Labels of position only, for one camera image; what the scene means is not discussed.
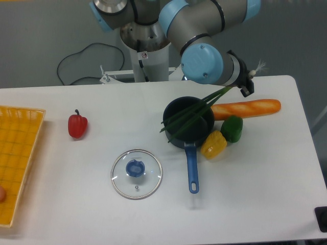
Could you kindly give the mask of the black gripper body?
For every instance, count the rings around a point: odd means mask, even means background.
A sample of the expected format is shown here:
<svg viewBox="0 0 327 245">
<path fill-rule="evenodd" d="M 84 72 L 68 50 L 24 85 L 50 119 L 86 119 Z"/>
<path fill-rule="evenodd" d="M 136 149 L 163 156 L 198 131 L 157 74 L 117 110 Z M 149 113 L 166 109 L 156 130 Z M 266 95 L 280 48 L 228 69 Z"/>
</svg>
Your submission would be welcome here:
<svg viewBox="0 0 327 245">
<path fill-rule="evenodd" d="M 232 50 L 227 52 L 233 63 L 233 72 L 227 81 L 227 86 L 236 86 L 238 88 L 249 88 L 250 79 L 248 77 L 249 70 L 245 62 L 239 58 Z"/>
</svg>

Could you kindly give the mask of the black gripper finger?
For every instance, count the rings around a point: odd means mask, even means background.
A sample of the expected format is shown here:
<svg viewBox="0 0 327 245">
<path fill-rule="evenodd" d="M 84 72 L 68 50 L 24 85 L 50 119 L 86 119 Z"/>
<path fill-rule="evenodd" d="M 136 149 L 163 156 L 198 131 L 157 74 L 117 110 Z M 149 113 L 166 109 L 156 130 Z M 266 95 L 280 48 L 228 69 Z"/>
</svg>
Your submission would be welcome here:
<svg viewBox="0 0 327 245">
<path fill-rule="evenodd" d="M 245 85 L 241 86 L 241 94 L 248 97 L 254 93 L 254 83 L 252 80 L 246 80 Z"/>
</svg>

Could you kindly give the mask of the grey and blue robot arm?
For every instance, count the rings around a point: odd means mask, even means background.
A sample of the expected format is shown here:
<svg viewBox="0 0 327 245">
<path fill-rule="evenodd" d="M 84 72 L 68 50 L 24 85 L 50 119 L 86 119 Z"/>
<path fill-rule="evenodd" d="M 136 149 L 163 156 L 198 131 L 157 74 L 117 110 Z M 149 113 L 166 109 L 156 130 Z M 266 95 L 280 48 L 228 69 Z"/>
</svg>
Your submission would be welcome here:
<svg viewBox="0 0 327 245">
<path fill-rule="evenodd" d="M 243 96 L 254 93 L 253 72 L 234 52 L 220 51 L 212 37 L 256 16 L 260 1 L 91 1 L 89 6 L 102 30 L 119 30 L 136 81 L 167 80 L 166 48 L 172 45 L 186 79 L 238 87 Z"/>
</svg>

